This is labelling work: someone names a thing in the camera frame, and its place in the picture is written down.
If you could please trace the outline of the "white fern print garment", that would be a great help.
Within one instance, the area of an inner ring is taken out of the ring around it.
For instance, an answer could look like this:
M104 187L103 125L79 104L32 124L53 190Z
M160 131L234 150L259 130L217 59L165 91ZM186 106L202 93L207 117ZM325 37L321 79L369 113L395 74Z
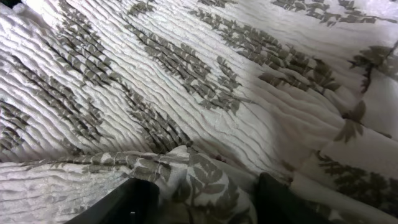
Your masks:
M159 223L258 223L268 173L332 223L397 222L396 1L1 4L1 222L130 178Z

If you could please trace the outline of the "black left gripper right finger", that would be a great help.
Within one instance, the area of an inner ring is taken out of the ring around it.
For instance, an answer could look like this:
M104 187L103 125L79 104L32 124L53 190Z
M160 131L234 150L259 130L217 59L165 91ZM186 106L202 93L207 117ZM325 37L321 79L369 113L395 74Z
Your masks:
M261 173L255 191L257 222L260 224L330 224L304 200L268 173Z

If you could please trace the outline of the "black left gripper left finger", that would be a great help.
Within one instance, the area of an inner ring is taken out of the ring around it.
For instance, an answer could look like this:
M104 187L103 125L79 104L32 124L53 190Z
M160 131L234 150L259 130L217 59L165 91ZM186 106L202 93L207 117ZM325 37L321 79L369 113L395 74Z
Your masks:
M150 224L159 212L159 187L130 178L66 224Z

